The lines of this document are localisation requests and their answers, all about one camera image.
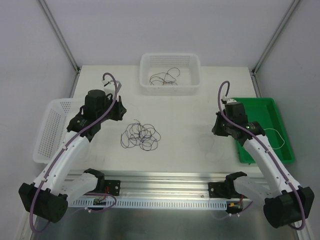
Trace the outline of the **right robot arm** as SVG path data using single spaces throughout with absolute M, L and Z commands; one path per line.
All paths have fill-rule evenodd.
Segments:
M 292 177 L 271 147 L 265 130 L 257 121 L 248 120 L 241 102 L 220 100 L 218 108 L 212 133 L 235 139 L 254 159 L 269 188 L 238 171 L 227 175 L 216 193 L 227 199 L 238 195 L 249 198 L 262 207 L 265 218 L 274 228 L 288 225 L 294 230 L 303 230 L 315 198 L 312 189 L 302 187 Z

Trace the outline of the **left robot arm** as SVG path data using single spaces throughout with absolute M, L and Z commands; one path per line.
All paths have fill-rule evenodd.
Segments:
M 65 138 L 53 158 L 31 183 L 23 183 L 18 194 L 31 216 L 57 223 L 65 215 L 68 205 L 88 192 L 106 192 L 105 175 L 89 168 L 69 184 L 64 184 L 71 167 L 83 159 L 94 136 L 106 120 L 121 121 L 127 112 L 117 93 L 90 90 L 84 105 L 70 120 Z

